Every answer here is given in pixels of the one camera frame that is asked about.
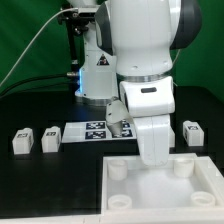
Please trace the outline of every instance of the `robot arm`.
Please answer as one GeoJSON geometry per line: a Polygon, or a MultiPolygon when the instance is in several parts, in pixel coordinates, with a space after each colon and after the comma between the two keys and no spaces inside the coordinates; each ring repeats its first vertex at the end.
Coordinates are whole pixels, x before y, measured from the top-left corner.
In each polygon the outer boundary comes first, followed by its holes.
{"type": "MultiPolygon", "coordinates": [[[[98,46],[117,56],[120,98],[133,118],[143,163],[163,165],[169,155],[169,114],[175,109],[173,81],[167,76],[170,49],[187,47],[199,32],[197,2],[110,0],[100,6],[95,21],[98,46]]],[[[118,105],[112,102],[106,115],[116,133],[118,117],[127,115],[118,105]],[[111,116],[116,117],[114,128],[111,116]]]]}
{"type": "Polygon", "coordinates": [[[115,65],[116,57],[97,46],[94,15],[99,8],[96,0],[68,0],[75,10],[64,21],[72,26],[70,33],[83,36],[84,64],[79,69],[77,102],[94,106],[106,106],[118,97],[115,65]]]}

